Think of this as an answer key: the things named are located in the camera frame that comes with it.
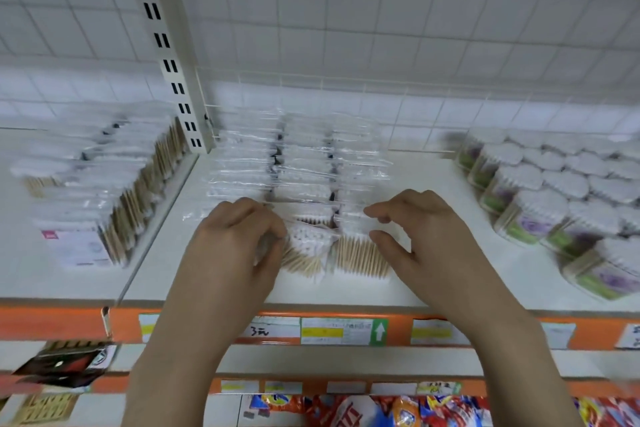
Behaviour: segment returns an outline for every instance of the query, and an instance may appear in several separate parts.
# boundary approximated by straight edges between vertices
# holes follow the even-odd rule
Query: person's left hand
[[[254,266],[267,233],[276,240]],[[147,349],[170,351],[167,342],[177,342],[175,354],[219,361],[273,289],[286,235],[284,221],[263,204],[220,203],[187,245]]]

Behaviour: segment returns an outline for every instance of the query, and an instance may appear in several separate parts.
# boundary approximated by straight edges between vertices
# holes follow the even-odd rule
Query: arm
[[[260,238],[277,239],[254,267]],[[131,371],[123,427],[196,427],[218,365],[271,292],[287,230],[252,199],[220,203],[187,246]]]
[[[365,213],[382,223],[396,222],[411,238],[408,253],[387,233],[371,232],[397,276],[471,341],[496,427],[583,425],[539,322],[509,292],[467,225],[441,197],[408,189]]]

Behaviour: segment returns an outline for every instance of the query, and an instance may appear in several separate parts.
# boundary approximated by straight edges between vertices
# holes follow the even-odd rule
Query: round clear container
[[[564,158],[564,165],[570,171],[586,176],[606,177],[609,175],[609,165],[597,155],[589,152],[568,155]]]
[[[456,155],[456,164],[470,170],[485,144],[502,144],[506,138],[506,131],[499,128],[472,128]]]
[[[589,295],[613,301],[640,292],[640,240],[604,238],[562,269]]]
[[[515,195],[493,229],[517,245],[532,246],[562,223],[567,213],[567,200],[562,194],[550,189],[524,189]]]
[[[618,211],[604,202],[569,201],[567,219],[553,230],[543,245],[576,259],[598,240],[620,233]]]
[[[480,196],[480,206],[489,213],[500,214],[519,190],[538,190],[541,187],[542,172],[535,165],[501,165]]]
[[[634,160],[608,160],[609,177],[612,179],[640,179],[640,164]]]
[[[589,176],[588,180],[591,194],[610,204],[631,204],[640,197],[640,188],[633,181],[597,176]]]
[[[576,135],[548,133],[542,148],[555,150],[563,155],[575,155],[582,150],[582,143]]]
[[[480,156],[469,171],[467,180],[482,190],[489,186],[495,172],[501,165],[518,165],[522,160],[522,148],[507,142],[504,144],[486,144]]]
[[[640,208],[632,206],[617,206],[616,211],[620,216],[620,234],[625,237],[640,236]]]
[[[521,147],[540,149],[545,141],[545,134],[541,131],[511,129],[507,131],[507,140]]]
[[[533,164],[543,171],[560,171],[564,167],[564,156],[552,150],[524,149],[522,161]]]
[[[591,152],[600,158],[609,158],[618,152],[618,145],[611,140],[600,139],[591,135],[581,135],[580,142],[582,143],[582,150]]]
[[[589,194],[589,182],[586,177],[571,171],[542,172],[544,186],[559,192],[568,199],[582,199]]]
[[[618,154],[620,157],[628,158],[640,162],[640,140],[629,140],[618,143]]]

